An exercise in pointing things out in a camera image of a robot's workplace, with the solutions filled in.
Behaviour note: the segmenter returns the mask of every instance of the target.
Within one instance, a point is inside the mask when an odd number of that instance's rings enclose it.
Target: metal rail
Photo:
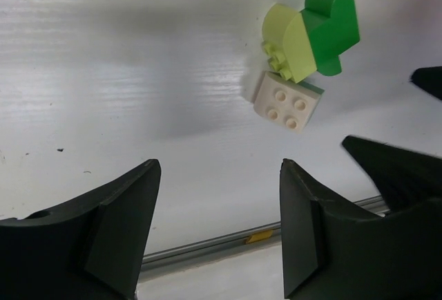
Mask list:
[[[388,212],[388,208],[380,196],[355,203],[375,214]],[[271,230],[272,233],[267,240],[247,244],[247,239],[249,239],[250,236],[269,230]],[[140,277],[143,279],[153,278],[162,274],[183,270],[192,265],[203,264],[232,254],[239,254],[247,250],[272,245],[280,241],[280,232],[281,224],[277,222],[170,250],[148,254],[143,258]]]

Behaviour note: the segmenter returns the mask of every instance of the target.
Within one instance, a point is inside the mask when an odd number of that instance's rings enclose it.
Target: black plastic part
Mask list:
[[[66,203],[0,221],[0,299],[134,299],[160,176],[148,160]]]
[[[373,180],[393,212],[442,198],[442,160],[354,136],[343,147]]]
[[[423,91],[442,100],[442,66],[418,68],[411,80]]]
[[[387,193],[394,212],[385,218],[368,212],[320,184],[293,160],[284,160],[280,208],[285,298],[435,299],[442,287],[442,197],[436,190],[442,182],[432,176],[425,182],[425,177],[441,161],[353,137],[344,146],[369,176],[386,179],[381,193]],[[403,179],[408,179],[407,186]],[[419,186],[430,194],[415,199]],[[394,204],[394,190],[403,193],[401,198],[411,197],[401,201],[403,208]]]

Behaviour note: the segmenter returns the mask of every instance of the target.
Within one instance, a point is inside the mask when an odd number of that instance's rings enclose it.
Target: white surface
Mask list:
[[[408,79],[441,65],[442,0],[356,0],[361,42],[342,75],[313,76],[325,93],[301,135],[243,98],[275,2],[303,0],[0,0],[0,214],[159,158],[155,252],[279,220],[283,158],[351,200],[375,195],[347,134],[441,152],[442,103]]]
[[[137,290],[138,300],[283,300],[281,245],[141,280]]]
[[[264,119],[300,133],[319,99],[320,94],[266,72],[253,108]]]

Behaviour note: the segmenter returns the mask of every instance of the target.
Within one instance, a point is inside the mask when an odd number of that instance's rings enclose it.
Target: light green lego brick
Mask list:
[[[301,82],[316,72],[304,20],[298,11],[281,4],[274,5],[264,19],[262,38],[271,69],[283,79]]]

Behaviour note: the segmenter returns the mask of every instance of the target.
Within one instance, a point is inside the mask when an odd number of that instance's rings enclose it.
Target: lego stud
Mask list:
[[[279,74],[281,74],[281,77],[285,81],[290,80],[290,78],[291,78],[291,72],[290,72],[290,70],[287,67],[281,68],[279,70]]]
[[[284,54],[282,53],[282,52],[280,52],[280,51],[275,51],[274,53],[273,53],[273,58],[275,58],[277,61],[278,61],[278,63],[283,63],[283,62],[285,62],[285,56],[284,56]]]
[[[285,121],[285,126],[288,128],[288,129],[296,129],[296,127],[298,127],[298,123],[297,123],[297,121],[296,121],[296,119],[295,118],[293,118],[293,117],[289,117],[289,118],[287,118],[286,119],[286,121]]]
[[[277,110],[275,110],[275,109],[270,109],[270,110],[267,112],[267,116],[268,116],[269,119],[271,119],[271,120],[277,120],[278,117],[279,117],[278,112],[277,112]]]
[[[286,95],[285,95],[284,91],[277,91],[277,92],[275,93],[275,99],[276,99],[278,102],[284,102],[285,99],[286,99]]]
[[[307,103],[302,99],[298,99],[295,101],[294,107],[298,111],[304,111],[307,108]]]
[[[271,56],[271,54],[273,52],[273,47],[271,46],[270,43],[264,43],[262,45],[262,49],[264,50],[266,55]]]
[[[281,68],[281,65],[275,59],[269,59],[269,65],[273,71],[279,71]]]

